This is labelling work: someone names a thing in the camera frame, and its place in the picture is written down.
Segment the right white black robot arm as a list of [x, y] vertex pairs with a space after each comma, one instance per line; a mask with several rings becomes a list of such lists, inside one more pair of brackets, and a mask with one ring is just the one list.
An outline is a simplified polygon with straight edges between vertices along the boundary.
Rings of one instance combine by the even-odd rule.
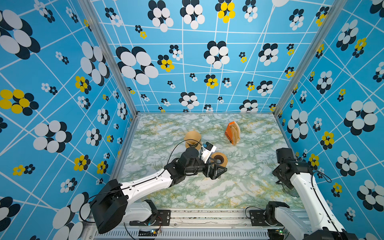
[[278, 182], [295, 189], [308, 214], [310, 227], [283, 202], [270, 201], [265, 219], [270, 225], [282, 224], [296, 240], [356, 240], [338, 221], [316, 183], [313, 170], [295, 159], [290, 148], [276, 150], [278, 166], [273, 175]]

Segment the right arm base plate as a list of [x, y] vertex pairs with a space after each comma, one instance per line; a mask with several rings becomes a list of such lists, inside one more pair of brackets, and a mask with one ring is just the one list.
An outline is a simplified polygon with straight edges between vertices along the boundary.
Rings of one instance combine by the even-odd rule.
[[250, 219], [253, 227], [276, 227], [283, 228], [281, 223], [269, 224], [266, 221], [264, 210], [247, 210], [246, 216]]

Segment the aluminium front rail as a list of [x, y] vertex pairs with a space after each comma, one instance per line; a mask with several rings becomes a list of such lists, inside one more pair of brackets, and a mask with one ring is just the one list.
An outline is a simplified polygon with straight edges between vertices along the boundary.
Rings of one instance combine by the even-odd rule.
[[[82, 240], [269, 240], [268, 230], [285, 227], [253, 227], [246, 216], [248, 209], [171, 209], [169, 226], [130, 226], [119, 224], [100, 234], [95, 225], [87, 225]], [[291, 209], [309, 227], [304, 209]], [[156, 237], [139, 237], [139, 230], [160, 230]], [[291, 234], [287, 240], [296, 240]]]

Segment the right aluminium corner post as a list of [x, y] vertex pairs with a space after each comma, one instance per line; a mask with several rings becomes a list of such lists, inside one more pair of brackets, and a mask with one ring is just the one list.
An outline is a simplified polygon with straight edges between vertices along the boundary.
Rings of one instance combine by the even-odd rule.
[[289, 96], [292, 93], [294, 87], [298, 84], [299, 80], [305, 73], [305, 70], [308, 68], [309, 64], [311, 63], [318, 47], [323, 43], [325, 37], [328, 35], [329, 31], [333, 27], [335, 21], [337, 20], [338, 16], [340, 15], [346, 3], [347, 3], [347, 0], [342, 0], [342, 1], [334, 1], [334, 3], [332, 4], [325, 22], [322, 24], [322, 26], [319, 28], [318, 32], [316, 33], [313, 41], [311, 42], [309, 48], [307, 49], [306, 53], [304, 54], [303, 58], [301, 59], [298, 65], [298, 69], [296, 70], [294, 77], [288, 83], [283, 95], [281, 96], [279, 102], [277, 103], [277, 107], [274, 111], [275, 118], [278, 117], [279, 113], [288, 102]]

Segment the orange coffee filter pack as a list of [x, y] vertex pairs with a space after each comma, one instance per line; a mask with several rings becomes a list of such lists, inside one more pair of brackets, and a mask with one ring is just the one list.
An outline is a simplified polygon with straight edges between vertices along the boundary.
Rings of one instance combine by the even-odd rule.
[[241, 130], [235, 121], [228, 123], [225, 136], [233, 146], [236, 146], [239, 143], [241, 140]]

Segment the right green circuit board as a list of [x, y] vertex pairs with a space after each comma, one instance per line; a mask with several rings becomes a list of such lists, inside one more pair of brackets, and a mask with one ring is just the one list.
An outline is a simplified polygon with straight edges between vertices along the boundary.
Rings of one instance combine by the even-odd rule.
[[288, 231], [281, 229], [268, 230], [270, 240], [286, 240], [290, 235]]

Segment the green circuit board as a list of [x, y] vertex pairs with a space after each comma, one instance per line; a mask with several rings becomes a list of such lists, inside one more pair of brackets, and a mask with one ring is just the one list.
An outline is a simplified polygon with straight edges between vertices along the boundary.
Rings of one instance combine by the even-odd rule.
[[268, 230], [270, 240], [286, 240], [290, 235], [288, 231], [281, 229]]
[[139, 237], [156, 237], [161, 231], [160, 230], [148, 230], [148, 231], [143, 231], [139, 230]]

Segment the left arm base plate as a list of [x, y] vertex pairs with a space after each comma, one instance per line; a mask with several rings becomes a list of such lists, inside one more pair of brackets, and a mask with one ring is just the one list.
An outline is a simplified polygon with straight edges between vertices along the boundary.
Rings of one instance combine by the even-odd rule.
[[140, 221], [130, 221], [130, 226], [169, 226], [171, 219], [171, 210], [158, 210], [156, 213], [151, 213], [151, 215], [144, 220]]

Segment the clear glass dripper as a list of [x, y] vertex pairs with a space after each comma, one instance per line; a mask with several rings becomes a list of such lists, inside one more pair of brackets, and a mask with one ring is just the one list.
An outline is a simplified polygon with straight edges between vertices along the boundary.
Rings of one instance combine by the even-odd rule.
[[291, 197], [294, 197], [294, 198], [300, 197], [299, 193], [297, 192], [297, 190], [295, 188], [290, 189], [286, 185], [282, 185], [282, 188], [283, 188], [283, 191], [286, 194], [290, 195]]

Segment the left aluminium corner post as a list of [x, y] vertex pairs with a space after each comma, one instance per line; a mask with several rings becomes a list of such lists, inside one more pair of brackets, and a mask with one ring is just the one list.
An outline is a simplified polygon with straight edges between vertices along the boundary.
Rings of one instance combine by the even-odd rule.
[[114, 59], [113, 53], [108, 45], [107, 39], [102, 31], [102, 27], [98, 22], [96, 12], [93, 10], [92, 4], [90, 1], [80, 0], [79, 4], [82, 8], [85, 17], [89, 21], [91, 28], [93, 29], [93, 33], [95, 38], [102, 49], [102, 52], [106, 58], [108, 66], [115, 77], [118, 88], [120, 89], [124, 99], [127, 102], [127, 105], [133, 115], [133, 119], [137, 117], [138, 111], [134, 105], [132, 98], [130, 97], [130, 93], [128, 91], [128, 87], [123, 79], [123, 76], [118, 68], [118, 65]]

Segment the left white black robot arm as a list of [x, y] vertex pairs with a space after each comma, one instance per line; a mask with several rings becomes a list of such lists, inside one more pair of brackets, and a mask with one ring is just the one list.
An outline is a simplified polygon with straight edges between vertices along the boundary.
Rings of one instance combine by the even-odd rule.
[[170, 188], [186, 177], [202, 173], [206, 178], [217, 179], [227, 169], [228, 159], [222, 153], [187, 148], [180, 157], [173, 159], [164, 169], [136, 181], [119, 183], [109, 181], [90, 203], [96, 227], [105, 234], [123, 222], [151, 224], [158, 215], [154, 203], [137, 201], [154, 192]]

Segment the left green circuit board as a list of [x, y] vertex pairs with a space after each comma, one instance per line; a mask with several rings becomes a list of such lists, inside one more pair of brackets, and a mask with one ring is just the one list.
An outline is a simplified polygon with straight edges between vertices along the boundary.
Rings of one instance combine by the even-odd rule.
[[160, 230], [148, 230], [148, 231], [143, 231], [139, 230], [139, 237], [156, 237], [161, 231]]

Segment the wooden ring dripper holder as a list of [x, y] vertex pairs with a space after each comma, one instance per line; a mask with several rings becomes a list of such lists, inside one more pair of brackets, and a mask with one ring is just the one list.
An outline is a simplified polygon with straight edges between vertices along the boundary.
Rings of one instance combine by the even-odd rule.
[[185, 146], [186, 148], [194, 148], [196, 150], [200, 150], [201, 149], [201, 144], [200, 143], [196, 143], [196, 144], [189, 144], [189, 143], [185, 143]]

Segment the aluminium corner post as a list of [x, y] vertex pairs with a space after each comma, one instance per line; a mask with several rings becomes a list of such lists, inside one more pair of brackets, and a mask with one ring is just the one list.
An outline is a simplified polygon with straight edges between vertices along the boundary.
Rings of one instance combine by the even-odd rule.
[[133, 119], [137, 117], [138, 111], [134, 105], [132, 98], [130, 97], [130, 93], [128, 91], [128, 87], [123, 79], [123, 76], [118, 68], [118, 65], [114, 59], [113, 53], [108, 45], [107, 39], [102, 31], [102, 27], [98, 22], [96, 12], [93, 10], [92, 4], [90, 1], [80, 0], [79, 4], [82, 8], [85, 17], [89, 21], [91, 28], [93, 29], [93, 33], [95, 38], [102, 49], [102, 52], [106, 58], [108, 66], [115, 77], [118, 88], [120, 89], [124, 99], [127, 102], [127, 105], [133, 115]]
[[305, 73], [305, 70], [308, 68], [309, 64], [311, 63], [318, 47], [323, 43], [325, 37], [328, 35], [329, 31], [333, 27], [335, 21], [337, 20], [338, 16], [340, 15], [346, 3], [347, 3], [347, 0], [342, 0], [342, 1], [334, 1], [334, 3], [332, 4], [325, 22], [322, 24], [322, 26], [319, 28], [318, 32], [316, 33], [313, 41], [311, 42], [309, 48], [307, 49], [306, 53], [304, 54], [303, 58], [301, 59], [298, 65], [298, 69], [296, 70], [294, 77], [288, 83], [283, 95], [281, 96], [279, 102], [277, 103], [277, 107], [274, 111], [275, 118], [278, 117], [279, 113], [288, 102], [289, 96], [292, 93], [294, 87], [298, 84], [299, 80]]

